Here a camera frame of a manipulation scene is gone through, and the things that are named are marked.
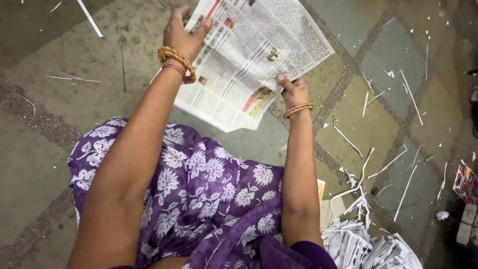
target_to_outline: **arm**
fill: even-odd
[[[189,35],[182,22],[188,13],[187,6],[173,11],[163,45],[175,48],[192,62],[212,22],[204,20],[195,34]],[[184,68],[174,59],[167,61]],[[158,162],[182,80],[177,70],[163,68],[105,155],[86,196],[67,268],[134,265],[144,193]]]
[[[290,82],[281,74],[277,79],[284,87],[282,96],[287,110],[308,102],[309,90],[304,79]],[[312,119],[309,110],[293,113],[289,118],[291,129],[282,179],[282,236],[288,247],[299,241],[324,247],[320,232]]]

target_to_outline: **purple floral fabric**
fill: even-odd
[[[80,137],[68,166],[77,221],[95,171],[127,124],[115,117]],[[212,138],[168,124],[144,195],[135,268],[189,256],[183,269],[260,267],[261,240],[279,233],[283,168],[239,160]]]

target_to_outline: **finger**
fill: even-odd
[[[294,84],[284,76],[284,74],[279,73],[277,75],[277,82],[285,89],[285,90],[292,90],[295,88]]]
[[[173,9],[171,17],[169,18],[169,22],[180,23],[183,25],[183,17],[187,17],[189,15],[189,11],[190,9],[188,6],[182,6],[180,8]]]
[[[303,89],[306,86],[305,80],[302,77],[298,77],[296,80],[292,81],[292,84],[296,85],[300,89]]]
[[[201,24],[197,27],[196,31],[194,32],[193,36],[197,39],[201,40],[201,42],[206,38],[207,33],[211,31],[212,28],[212,19],[205,18]]]

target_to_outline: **woman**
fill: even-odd
[[[173,11],[163,45],[193,62],[212,21],[189,35],[188,13]],[[336,268],[319,229],[308,110],[289,117],[284,168],[238,160],[167,123],[185,68],[166,62],[129,120],[86,133],[68,159],[80,224],[67,268]],[[277,79],[287,109],[307,103],[303,79]]]

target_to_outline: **green debris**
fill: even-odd
[[[435,158],[435,154],[431,154],[428,158],[425,159],[425,162]]]

